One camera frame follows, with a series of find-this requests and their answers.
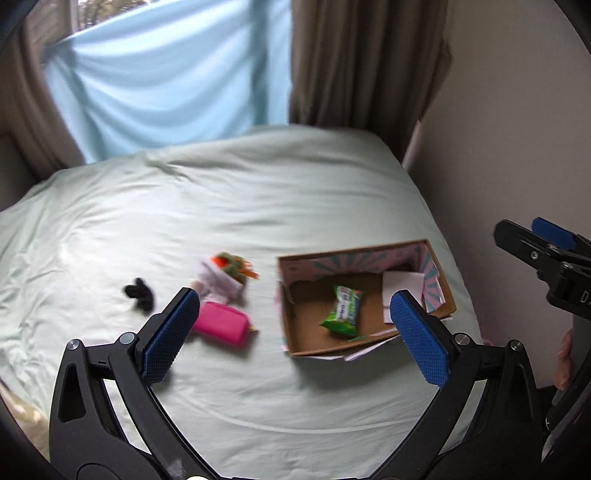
pink wallet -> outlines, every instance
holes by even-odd
[[[218,340],[234,348],[243,348],[252,330],[256,329],[252,327],[244,313],[227,305],[208,301],[201,306],[199,317],[191,332]]]

person's hand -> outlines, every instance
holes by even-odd
[[[558,365],[554,373],[554,386],[559,390],[565,390],[570,380],[570,348],[573,345],[573,331],[570,329],[562,339],[560,352],[558,352]]]

open box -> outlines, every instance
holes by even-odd
[[[423,307],[444,318],[456,311],[452,292],[428,240],[278,258],[283,328],[292,356],[321,355],[368,346],[398,335],[384,323],[382,274],[406,270],[425,275]],[[358,336],[335,335],[321,322],[335,306],[335,285],[363,292]]]

bolt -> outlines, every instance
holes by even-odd
[[[468,345],[468,343],[472,341],[472,339],[465,333],[457,333],[453,339],[458,345]]]
[[[66,345],[68,350],[76,350],[80,346],[80,341],[77,338],[70,340]]]
[[[509,342],[509,345],[515,352],[521,352],[523,350],[523,343],[519,340],[512,340]]]
[[[132,332],[126,332],[119,337],[119,341],[124,345],[129,345],[135,339],[135,334]]]

blue gripper pad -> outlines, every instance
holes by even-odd
[[[395,293],[390,300],[390,318],[425,380],[441,388],[449,377],[449,356],[423,320],[426,312],[414,303],[419,310],[409,304],[402,292]]]
[[[531,231],[562,250],[573,250],[576,247],[576,241],[571,232],[541,217],[531,222]]]
[[[147,385],[164,380],[199,315],[199,296],[193,290],[180,300],[144,351],[142,378]]]

